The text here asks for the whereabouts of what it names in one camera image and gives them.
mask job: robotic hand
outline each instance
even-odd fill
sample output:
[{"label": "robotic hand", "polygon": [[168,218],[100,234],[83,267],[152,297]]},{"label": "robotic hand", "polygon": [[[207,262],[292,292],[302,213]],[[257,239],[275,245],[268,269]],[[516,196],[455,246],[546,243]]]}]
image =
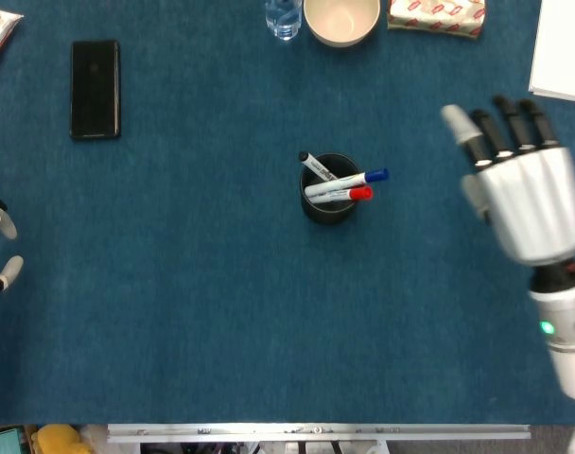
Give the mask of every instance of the robotic hand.
[{"label": "robotic hand", "polygon": [[[7,206],[0,201],[0,232],[8,238],[16,238],[16,227],[7,213]],[[2,272],[0,272],[0,291],[6,290],[16,279],[23,267],[23,258],[19,255],[12,257]]]},{"label": "robotic hand", "polygon": [[[477,173],[462,190],[496,233],[512,260],[533,268],[530,296],[563,391],[575,399],[575,168],[544,113],[531,100],[518,103],[539,138],[535,145],[519,110],[503,96],[494,103],[516,150],[503,140],[485,111],[471,118],[458,106],[442,110],[456,142]],[[575,434],[569,446],[575,453]]]}]

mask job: green led light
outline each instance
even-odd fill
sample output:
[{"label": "green led light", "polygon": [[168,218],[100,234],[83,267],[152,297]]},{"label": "green led light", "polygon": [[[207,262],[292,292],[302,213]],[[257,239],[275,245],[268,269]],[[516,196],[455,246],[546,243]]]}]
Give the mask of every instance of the green led light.
[{"label": "green led light", "polygon": [[554,334],[554,325],[550,322],[540,322],[540,328],[546,334]]}]

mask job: yellow object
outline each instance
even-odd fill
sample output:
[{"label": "yellow object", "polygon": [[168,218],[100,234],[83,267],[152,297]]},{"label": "yellow object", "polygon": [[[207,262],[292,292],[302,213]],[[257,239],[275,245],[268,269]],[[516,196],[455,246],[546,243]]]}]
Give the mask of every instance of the yellow object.
[{"label": "yellow object", "polygon": [[48,424],[32,436],[38,454],[92,454],[78,432],[66,424]]}]

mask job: pen holder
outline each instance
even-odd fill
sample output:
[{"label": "pen holder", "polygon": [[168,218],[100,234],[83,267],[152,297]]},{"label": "pen holder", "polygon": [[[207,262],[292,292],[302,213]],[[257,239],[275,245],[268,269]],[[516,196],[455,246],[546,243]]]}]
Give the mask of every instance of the pen holder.
[{"label": "pen holder", "polygon": [[[317,160],[328,168],[338,178],[360,173],[357,164],[342,154],[322,154]],[[310,169],[303,168],[300,176],[300,203],[305,214],[320,224],[337,224],[348,218],[357,208],[356,201],[330,201],[314,204],[305,195],[305,188],[311,184],[322,183],[323,180]]]}]

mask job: black smartphone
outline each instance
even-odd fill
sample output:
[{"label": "black smartphone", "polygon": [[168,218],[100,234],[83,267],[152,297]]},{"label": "black smartphone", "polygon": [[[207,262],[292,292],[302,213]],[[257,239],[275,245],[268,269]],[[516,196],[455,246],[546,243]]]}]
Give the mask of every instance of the black smartphone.
[{"label": "black smartphone", "polygon": [[119,43],[73,43],[69,130],[71,137],[118,137],[120,120]]}]

